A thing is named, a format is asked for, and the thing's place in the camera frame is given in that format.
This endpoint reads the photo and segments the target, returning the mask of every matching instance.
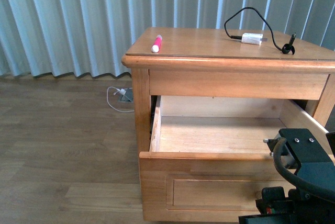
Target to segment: marker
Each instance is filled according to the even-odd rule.
[[[161,35],[158,35],[156,37],[155,43],[153,44],[153,46],[151,48],[151,52],[153,52],[153,53],[159,52],[161,44],[162,44],[162,40],[163,40],[163,38],[162,38]]]

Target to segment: curtain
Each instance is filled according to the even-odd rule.
[[[148,27],[223,28],[242,7],[274,30],[335,50],[335,0],[0,0],[0,75],[119,76]],[[245,10],[230,29],[266,29]]]

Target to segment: wooden nightstand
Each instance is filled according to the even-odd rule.
[[[158,34],[161,50],[151,53]],[[308,128],[331,153],[323,126],[335,104],[335,52],[296,39],[295,55],[284,55],[269,31],[264,37],[255,46],[224,30],[149,28],[123,57],[132,70],[145,220],[257,213],[262,188],[292,187],[263,143],[280,128]],[[279,46],[289,39],[275,33]],[[308,113],[291,99],[308,100]]]

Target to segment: black cable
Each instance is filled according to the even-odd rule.
[[[335,192],[334,191],[326,189],[326,188],[322,188],[306,180],[303,180],[299,178],[297,175],[289,172],[283,166],[283,163],[281,160],[281,154],[282,154],[285,144],[286,144],[286,139],[280,138],[273,150],[274,166],[276,170],[279,172],[279,174],[284,179],[286,179],[288,182],[290,182],[292,185],[296,186],[297,188],[302,189],[308,192],[309,194],[312,194],[318,198],[335,203]]]
[[[265,24],[268,26],[268,28],[269,28],[269,30],[270,30],[270,32],[271,32],[271,36],[272,36],[273,44],[276,46],[277,49],[279,49],[279,50],[281,51],[282,48],[280,48],[280,47],[276,44],[276,42],[274,41],[274,35],[273,35],[273,31],[272,31],[270,25],[267,23],[267,21],[264,19],[264,17],[261,15],[261,13],[259,13],[259,11],[258,11],[257,9],[255,9],[255,8],[253,8],[253,7],[244,7],[243,9],[241,9],[240,11],[238,11],[235,15],[233,15],[232,17],[230,17],[230,18],[225,22],[224,27],[225,27],[225,31],[226,31],[226,33],[227,33],[227,36],[230,37],[231,39],[239,39],[239,40],[242,39],[241,36],[231,36],[231,35],[228,33],[228,31],[227,31],[226,24],[227,24],[227,22],[229,22],[230,20],[232,20],[234,17],[236,17],[239,13],[241,13],[241,12],[242,12],[243,10],[245,10],[245,9],[252,9],[252,10],[256,11],[256,13],[260,16],[260,18],[261,18],[261,19],[265,22]]]

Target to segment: drawer front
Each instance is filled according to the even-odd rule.
[[[145,220],[236,222],[262,188],[293,188],[260,154],[141,152],[140,176]]]
[[[151,95],[318,100],[328,75],[150,70]]]

